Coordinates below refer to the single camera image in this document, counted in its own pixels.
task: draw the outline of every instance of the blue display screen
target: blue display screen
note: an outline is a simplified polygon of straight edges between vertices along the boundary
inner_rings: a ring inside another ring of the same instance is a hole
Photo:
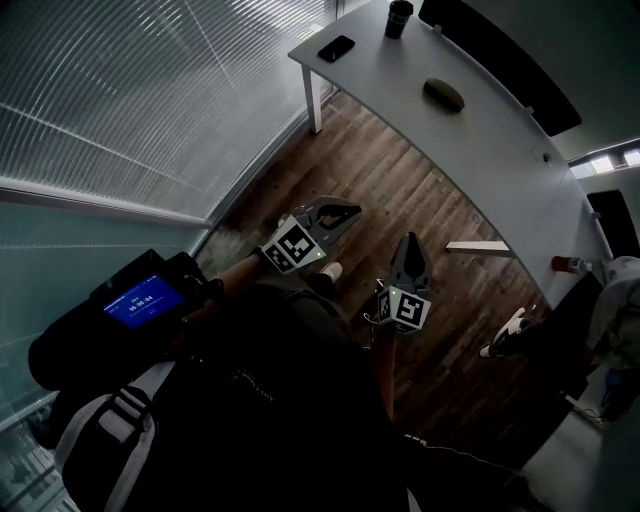
[[[182,295],[154,274],[103,309],[128,327],[135,328],[183,302]]]

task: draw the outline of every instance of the computer mouse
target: computer mouse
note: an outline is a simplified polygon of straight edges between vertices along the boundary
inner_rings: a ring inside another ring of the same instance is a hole
[[[464,99],[447,82],[437,78],[428,78],[422,90],[450,112],[458,113],[464,108]]]

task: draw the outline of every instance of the white desk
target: white desk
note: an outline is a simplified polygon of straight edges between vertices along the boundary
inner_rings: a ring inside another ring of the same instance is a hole
[[[553,256],[607,257],[584,192],[531,116],[467,54],[415,17],[401,39],[385,37],[388,8],[383,0],[373,0],[289,53],[302,65],[312,130],[321,129],[317,74],[436,164],[555,307],[577,278],[554,273]],[[318,50],[339,35],[353,39],[355,47],[334,63],[320,59]],[[461,113],[449,114],[423,98],[429,77],[462,94]],[[545,153],[551,166],[543,162]]]

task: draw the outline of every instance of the black cup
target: black cup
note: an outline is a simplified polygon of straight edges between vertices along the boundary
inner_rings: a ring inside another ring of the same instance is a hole
[[[384,33],[391,39],[399,39],[409,17],[413,14],[413,4],[407,0],[393,0],[389,4],[389,18]]]

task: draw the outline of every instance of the backpack strap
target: backpack strap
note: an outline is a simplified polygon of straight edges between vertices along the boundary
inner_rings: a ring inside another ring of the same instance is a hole
[[[142,468],[149,456],[157,427],[150,407],[153,399],[174,368],[175,362],[158,363],[149,368],[131,385],[113,395],[103,395],[80,409],[71,419],[56,448],[55,460],[62,473],[64,465],[73,452],[78,437],[92,418],[97,425],[120,444],[139,433],[137,444],[131,450],[116,484],[113,486],[104,510],[122,510],[131,494]],[[142,391],[144,397],[132,390]]]

